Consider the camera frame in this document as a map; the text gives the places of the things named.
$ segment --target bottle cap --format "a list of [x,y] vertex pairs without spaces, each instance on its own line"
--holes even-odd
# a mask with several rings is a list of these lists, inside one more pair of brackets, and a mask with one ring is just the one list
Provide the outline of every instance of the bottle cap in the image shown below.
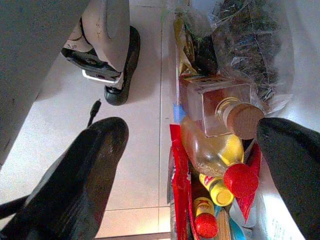
[[195,218],[196,233],[205,239],[214,238],[218,233],[216,218],[210,213],[202,213]]
[[224,184],[237,198],[254,194],[258,188],[258,176],[248,165],[237,163],[224,173]]
[[231,133],[245,140],[256,137],[258,122],[264,117],[260,108],[249,103],[239,103],[226,111],[225,123]]
[[218,181],[210,191],[210,196],[213,203],[220,207],[225,207],[231,204],[234,200],[234,195],[226,187],[223,180]]

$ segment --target glass bottle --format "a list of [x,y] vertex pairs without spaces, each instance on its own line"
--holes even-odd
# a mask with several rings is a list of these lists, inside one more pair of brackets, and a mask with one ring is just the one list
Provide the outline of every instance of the glass bottle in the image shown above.
[[256,85],[243,80],[184,75],[180,95],[183,110],[207,137],[253,139],[264,117]]

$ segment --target red bottle cap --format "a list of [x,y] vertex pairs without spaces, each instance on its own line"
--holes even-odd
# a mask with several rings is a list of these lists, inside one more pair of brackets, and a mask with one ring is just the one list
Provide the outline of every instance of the red bottle cap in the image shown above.
[[237,198],[254,194],[258,188],[258,176],[248,165],[237,163],[229,167],[224,174],[224,184]]
[[214,238],[218,233],[216,218],[210,213],[202,213],[195,218],[196,233],[205,239]]

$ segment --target small bottle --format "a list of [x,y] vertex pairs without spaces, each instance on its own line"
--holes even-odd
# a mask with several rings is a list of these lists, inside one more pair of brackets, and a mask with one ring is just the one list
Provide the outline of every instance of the small bottle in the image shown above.
[[254,83],[220,76],[185,76],[180,80],[180,95],[183,110],[206,137],[256,137],[264,113]]
[[194,175],[191,175],[191,194],[196,233],[205,239],[214,238],[218,233],[214,203],[210,200],[208,191]]
[[225,207],[233,202],[235,197],[224,184],[222,177],[207,176],[200,173],[199,180],[209,191],[211,199],[215,205]]
[[243,163],[244,149],[237,136],[205,137],[196,124],[185,116],[181,122],[181,141],[199,173],[222,177],[225,186],[238,198],[256,192],[258,177]]

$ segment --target plastic bottle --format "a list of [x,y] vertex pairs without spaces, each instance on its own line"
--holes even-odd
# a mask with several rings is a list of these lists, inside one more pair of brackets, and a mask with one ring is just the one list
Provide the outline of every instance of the plastic bottle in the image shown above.
[[243,163],[244,149],[237,136],[205,137],[186,116],[181,122],[181,140],[192,165],[199,173],[223,177],[225,186],[238,198],[255,193],[259,180]]
[[214,203],[210,200],[208,191],[194,174],[191,177],[191,194],[196,233],[205,239],[215,237],[218,232],[218,225],[215,218]]
[[234,200],[234,195],[224,184],[224,180],[220,176],[207,176],[199,174],[199,180],[202,185],[209,191],[213,203],[220,207],[230,205]]

